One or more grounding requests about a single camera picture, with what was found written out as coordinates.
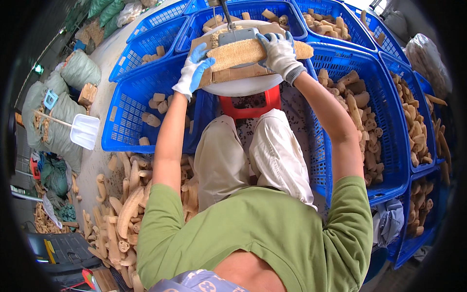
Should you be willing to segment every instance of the green t-shirt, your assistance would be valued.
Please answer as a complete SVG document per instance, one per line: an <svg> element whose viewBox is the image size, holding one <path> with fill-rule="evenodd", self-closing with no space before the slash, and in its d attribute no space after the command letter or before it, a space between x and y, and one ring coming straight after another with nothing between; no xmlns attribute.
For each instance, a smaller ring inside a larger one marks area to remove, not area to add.
<svg viewBox="0 0 467 292"><path fill-rule="evenodd" d="M146 289L190 270L213 270L232 252L256 254L289 292L358 291L370 262L373 223L362 178L334 184L328 222L281 191L241 189L184 223L169 186L152 186L137 245Z"/></svg>

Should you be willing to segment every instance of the person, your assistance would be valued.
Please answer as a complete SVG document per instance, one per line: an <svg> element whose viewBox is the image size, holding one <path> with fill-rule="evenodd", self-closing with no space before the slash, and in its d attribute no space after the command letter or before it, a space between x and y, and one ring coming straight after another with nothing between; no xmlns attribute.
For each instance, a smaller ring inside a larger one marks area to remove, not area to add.
<svg viewBox="0 0 467 292"><path fill-rule="evenodd" d="M257 185L232 118L213 120L194 157L199 210L184 223L180 159L187 102L215 63L206 44L186 59L157 138L153 185L137 245L137 272L150 291L358 291L368 270L372 217L359 137L339 102L296 60L292 36L257 34L259 62L308 101L332 144L327 223L313 205L303 153L285 114L259 118L250 151Z"/></svg>

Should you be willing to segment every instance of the red plastic stool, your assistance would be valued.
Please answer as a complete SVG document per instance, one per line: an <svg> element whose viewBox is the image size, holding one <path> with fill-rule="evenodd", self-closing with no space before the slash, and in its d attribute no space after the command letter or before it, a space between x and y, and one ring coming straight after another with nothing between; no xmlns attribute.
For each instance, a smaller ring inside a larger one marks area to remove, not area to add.
<svg viewBox="0 0 467 292"><path fill-rule="evenodd" d="M281 93L279 85L274 86L264 92L266 106L256 108L234 108L232 98L228 96L219 96L220 106L224 114L233 118L235 124L237 119L259 118L273 108L281 109Z"/></svg>

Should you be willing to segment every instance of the green sack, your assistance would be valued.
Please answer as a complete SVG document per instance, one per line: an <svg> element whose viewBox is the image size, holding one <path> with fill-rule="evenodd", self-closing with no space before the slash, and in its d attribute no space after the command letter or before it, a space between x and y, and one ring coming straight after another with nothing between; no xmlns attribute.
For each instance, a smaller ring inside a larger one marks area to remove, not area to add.
<svg viewBox="0 0 467 292"><path fill-rule="evenodd" d="M117 30L117 21L120 14L116 14L112 17L112 19L107 22L106 26L104 26L104 38L107 38L109 35L113 34L114 31Z"/></svg>
<svg viewBox="0 0 467 292"><path fill-rule="evenodd" d="M98 15L102 10L104 10L107 5L112 3L113 0L92 0L91 8L89 8L88 18Z"/></svg>
<svg viewBox="0 0 467 292"><path fill-rule="evenodd" d="M109 20L112 19L114 15L120 14L120 11L125 7L125 3L121 0L115 0L114 2L110 3L104 10L99 17L99 25L103 27Z"/></svg>

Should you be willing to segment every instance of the white work glove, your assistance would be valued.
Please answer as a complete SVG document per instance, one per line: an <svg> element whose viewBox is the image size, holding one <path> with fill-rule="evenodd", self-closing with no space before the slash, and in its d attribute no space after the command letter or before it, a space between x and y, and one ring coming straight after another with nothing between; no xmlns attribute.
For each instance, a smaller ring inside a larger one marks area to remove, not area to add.
<svg viewBox="0 0 467 292"><path fill-rule="evenodd" d="M185 61L185 66L182 68L182 76L178 80L172 89L184 94L191 101L191 94L198 88L201 76L203 76L204 70L211 67L216 59L207 58L206 53L209 50L204 50L206 43L201 43L198 47L194 48L191 54Z"/></svg>
<svg viewBox="0 0 467 292"><path fill-rule="evenodd" d="M294 42L289 31L282 34L268 33L256 34L260 44L266 51L266 59L258 62L259 65L268 68L282 76L282 78L293 85L302 71L307 71L303 64L296 60Z"/></svg>

